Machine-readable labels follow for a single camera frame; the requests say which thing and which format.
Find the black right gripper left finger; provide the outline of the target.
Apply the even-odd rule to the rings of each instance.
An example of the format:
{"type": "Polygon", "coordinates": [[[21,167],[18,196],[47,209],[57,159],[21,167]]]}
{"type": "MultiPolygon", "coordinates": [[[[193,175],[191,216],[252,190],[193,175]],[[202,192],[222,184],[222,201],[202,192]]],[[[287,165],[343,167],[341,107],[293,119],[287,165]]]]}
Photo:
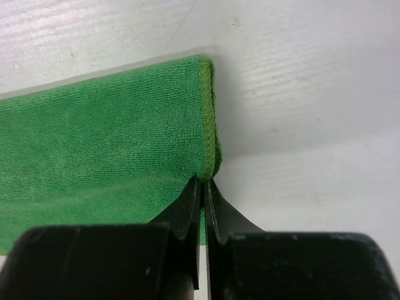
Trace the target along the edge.
{"type": "Polygon", "coordinates": [[[2,299],[192,299],[199,287],[201,183],[145,224],[41,226],[1,270],[2,299]]]}

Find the green microfiber towel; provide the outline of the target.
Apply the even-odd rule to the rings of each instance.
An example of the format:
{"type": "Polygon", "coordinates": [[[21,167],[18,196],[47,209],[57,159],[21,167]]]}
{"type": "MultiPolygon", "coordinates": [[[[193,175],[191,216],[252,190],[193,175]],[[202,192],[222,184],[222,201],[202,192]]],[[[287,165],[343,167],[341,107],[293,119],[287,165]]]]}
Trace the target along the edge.
{"type": "Polygon", "coordinates": [[[1,101],[1,254],[57,224],[146,223],[223,160],[214,65],[185,57],[1,101]]]}

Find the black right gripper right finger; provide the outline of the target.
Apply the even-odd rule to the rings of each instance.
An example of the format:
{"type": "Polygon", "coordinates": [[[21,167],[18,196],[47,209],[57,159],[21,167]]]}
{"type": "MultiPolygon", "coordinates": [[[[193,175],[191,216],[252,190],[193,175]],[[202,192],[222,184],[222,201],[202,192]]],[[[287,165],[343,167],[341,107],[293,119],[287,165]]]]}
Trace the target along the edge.
{"type": "Polygon", "coordinates": [[[398,299],[384,253],[355,232],[257,227],[203,186],[210,299],[398,299]]]}

